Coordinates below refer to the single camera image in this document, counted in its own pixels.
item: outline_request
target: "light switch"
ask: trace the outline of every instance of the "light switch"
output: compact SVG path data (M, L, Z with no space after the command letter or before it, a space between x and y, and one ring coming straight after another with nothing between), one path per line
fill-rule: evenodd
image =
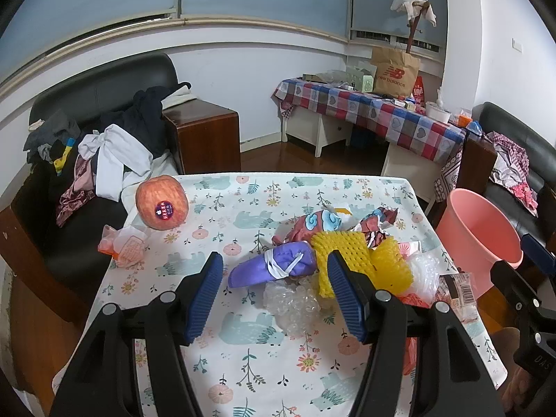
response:
M512 39L512 47L514 50L517 50L520 53L523 52L522 44L516 41L515 39Z

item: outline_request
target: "screw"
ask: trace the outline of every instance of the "screw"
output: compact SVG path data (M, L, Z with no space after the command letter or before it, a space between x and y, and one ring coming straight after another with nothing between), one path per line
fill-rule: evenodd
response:
M438 301L436 303L436 310L442 313L448 313L448 311L450 310L450 306L446 304L444 301Z
M379 290L376 292L375 297L379 301L388 302L392 298L392 295L390 295L386 290Z
M160 300L162 302L172 302L174 299L176 299L176 294L173 291L165 291L162 295L160 295Z
M105 315L112 315L114 312L116 312L116 309L116 305L111 302L102 308L102 313L104 313Z

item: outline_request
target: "paper shopping bag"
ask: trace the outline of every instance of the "paper shopping bag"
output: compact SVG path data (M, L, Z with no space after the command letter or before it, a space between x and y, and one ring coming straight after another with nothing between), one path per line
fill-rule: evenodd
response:
M376 66L375 94L387 94L394 97L409 97L421 61L401 50L373 47L371 64Z

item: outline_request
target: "black leather sofa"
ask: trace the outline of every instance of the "black leather sofa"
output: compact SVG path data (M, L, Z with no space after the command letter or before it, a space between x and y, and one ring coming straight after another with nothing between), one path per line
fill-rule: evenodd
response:
M556 228L556 199L553 193L556 185L556 149L533 129L491 102L484 103L478 121L485 133L501 133L527 152L529 157L527 182L539 195L537 208L539 217L534 217L505 188L489 181L490 171L483 178L485 184L483 196L506 215L520 237L531 234L549 247ZM473 160L475 164L480 161L480 158ZM458 187L466 186L458 181Z
M31 108L29 123L45 120L62 109L76 120L83 132L90 133L101 114L130 107L136 91L155 85L170 89L178 85L172 61L165 53L148 52L122 58L44 91ZM77 156L77 149L71 152ZM42 162L26 178L24 173L18 174L5 193L15 192L15 196L12 199L2 196L0 229L7 231L9 237L0 241L0 254L43 302L66 320L76 320L75 312L68 307L75 302L91 305L110 262L109 256L97 251L102 228L105 224L121 228L127 213L121 201L96 197L72 215L62 228L57 227L55 204L47 196L52 174L48 167L52 169ZM19 224L21 229L13 231L14 224ZM19 240L21 236L28 239ZM22 256L21 251L32 249L38 255ZM57 288L48 275L62 288Z

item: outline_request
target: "floral tablecloth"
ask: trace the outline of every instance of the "floral tablecloth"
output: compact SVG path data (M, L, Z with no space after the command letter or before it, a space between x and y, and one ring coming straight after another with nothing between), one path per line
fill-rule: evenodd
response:
M190 213L179 228L155 232L145 261L128 269L111 264L95 298L87 327L100 308L149 303L181 279L199 272L212 251L224 258L224 280L201 337L182 348L199 405L212 417L311 417L348 415L369 348L348 333L337 305L323 311L310 334L288 337L262 306L264 286L229 289L227 273L271 247L297 217L325 204L348 203L357 218L374 208L398 207L388 229L398 241L420 240L441 260L441 272L457 272L405 179L353 175L250 173L176 177ZM140 220L130 213L134 224ZM466 330L498 387L507 372L483 323ZM227 344L236 339L237 344ZM145 342L136 340L137 377L145 416L156 416ZM63 371L54 381L57 389ZM396 415L408 415L414 371L404 376Z

